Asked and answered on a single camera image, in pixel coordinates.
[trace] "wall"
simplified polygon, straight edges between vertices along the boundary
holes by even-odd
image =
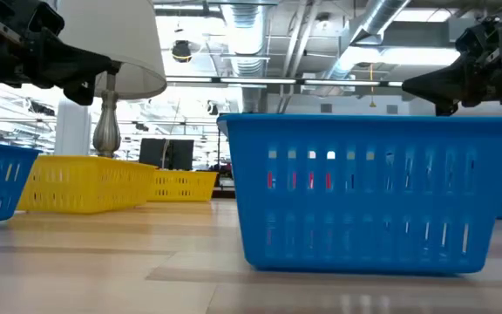
[[[410,102],[411,115],[434,115],[435,106],[423,99],[414,99]],[[454,116],[501,116],[502,105],[497,101],[488,101],[473,108],[460,107]]]
[[[278,94],[268,95],[269,113],[276,113],[279,100]],[[397,105],[398,115],[409,114],[409,103],[402,101],[402,96],[374,96],[373,100],[376,107],[370,107],[370,96],[358,99],[355,96],[320,98],[314,95],[294,95],[288,104],[286,113],[321,113],[321,104],[332,104],[333,114],[386,115],[387,105]]]

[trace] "silver lamp stand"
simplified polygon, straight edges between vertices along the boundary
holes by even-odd
[[[114,153],[121,145],[116,109],[119,94],[115,91],[116,73],[108,72],[106,89],[102,92],[102,114],[94,131],[92,144],[98,151],[98,156],[113,158]]]

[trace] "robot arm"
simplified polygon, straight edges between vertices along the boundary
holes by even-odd
[[[460,57],[450,66],[404,81],[403,90],[436,106],[437,116],[450,116],[458,103],[473,107],[482,101],[502,105],[502,22],[487,17],[457,40]]]
[[[96,76],[114,67],[107,56],[61,42],[64,20],[39,0],[0,0],[0,83],[58,86],[80,105],[92,103]]]

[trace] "ceiling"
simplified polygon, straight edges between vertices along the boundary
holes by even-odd
[[[230,50],[230,40],[233,39],[228,36],[230,29],[224,19],[218,18],[218,14],[215,14],[214,17],[183,17],[181,13],[176,14],[176,10],[181,12],[183,7],[188,5],[199,10],[202,7],[202,2],[155,1],[155,3],[159,6],[158,8],[168,9],[169,12],[172,12],[171,14],[160,14],[156,18],[167,76],[234,76],[233,61],[237,56]],[[211,2],[209,9],[217,11],[218,5],[216,3]],[[282,75],[291,33],[296,27],[296,12],[300,1],[281,0],[276,3],[278,5],[265,7],[266,37],[264,38],[265,45],[260,54],[260,57],[266,61],[265,76],[271,78],[279,78]],[[325,0],[321,2],[316,17],[307,17],[303,21],[303,24],[306,24],[309,18],[315,18],[309,37],[305,36],[303,32],[298,36],[300,40],[296,45],[299,45],[301,40],[306,40],[307,44],[301,62],[296,68],[297,77],[318,78],[331,68],[343,53],[341,36],[345,32],[344,26],[348,21],[363,14],[366,3],[366,0]],[[462,21],[469,25],[474,23],[474,17],[500,11],[502,11],[502,0],[412,0],[385,32],[382,46],[357,47],[361,50],[357,57],[354,57],[356,58],[354,64],[357,62],[368,63],[353,66],[351,77],[403,81],[419,74],[434,71],[450,63],[451,60],[445,58],[441,62],[436,62],[434,57],[436,52],[430,51],[429,48],[449,49],[450,46],[431,46],[432,44],[429,41],[426,42],[425,39],[430,39],[432,33],[425,35],[426,38],[417,38],[416,30],[438,31],[438,28],[446,26],[447,20],[450,20],[451,16],[455,14],[462,16]],[[182,64],[173,59],[172,48],[177,40],[191,42],[193,53],[191,62]],[[404,51],[398,50],[401,47],[408,47],[411,51],[410,48],[418,47],[421,44],[425,45],[424,50],[415,51],[416,58],[408,58]],[[375,51],[374,57],[370,57],[373,51]],[[430,58],[421,57],[426,52],[429,53]],[[202,167],[207,163],[214,164],[218,160],[219,137],[215,126],[216,116],[209,113],[210,107],[217,106],[221,113],[241,112],[243,102],[241,90],[242,88],[236,85],[223,86],[222,88],[170,86],[164,93],[152,99],[120,101],[118,119],[123,142],[118,157],[137,160],[139,142],[142,138],[167,137],[195,140],[195,163]],[[267,92],[277,94],[279,91],[278,88],[269,87]],[[299,93],[309,93],[309,91],[296,91],[291,104],[300,105],[296,105],[299,110],[295,109],[294,111],[315,113],[315,110],[319,110],[317,106],[311,106],[312,109],[309,112],[306,104],[308,101],[311,102],[312,98],[305,98],[309,100],[303,99],[301,101],[299,97],[307,95],[299,95]],[[369,106],[365,105],[369,104],[369,101],[366,103],[363,99],[365,97],[373,99],[374,96],[377,96],[377,99],[374,100],[380,103],[387,101],[385,96],[393,97],[393,104],[396,103],[397,106],[404,106],[404,108],[407,108],[409,101],[408,95],[403,95],[396,88],[357,88],[341,92],[333,98],[326,98],[321,102],[334,99],[334,104],[345,106],[344,103],[354,102],[354,99],[358,99],[354,113],[361,113],[363,107],[365,107],[365,112],[369,113]],[[40,90],[29,85],[23,86],[22,89],[13,89],[6,85],[0,85],[0,142],[36,147],[45,151],[46,154],[52,154],[56,119],[51,114],[52,112],[53,114],[58,113],[58,104],[62,97],[62,93],[58,89]],[[278,100],[275,100],[276,97],[268,97],[268,99],[270,100],[267,103],[266,111],[275,112]],[[98,121],[100,104],[101,100],[96,99],[90,108],[93,128]],[[41,113],[40,106],[49,110]],[[338,109],[336,112],[345,113],[346,111]],[[407,114],[407,110],[400,109],[399,112]],[[223,135],[220,136],[220,158],[229,160],[227,141]]]

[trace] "wooden floor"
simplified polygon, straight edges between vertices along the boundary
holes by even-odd
[[[456,278],[261,273],[233,201],[0,223],[0,314],[502,313],[502,222]]]

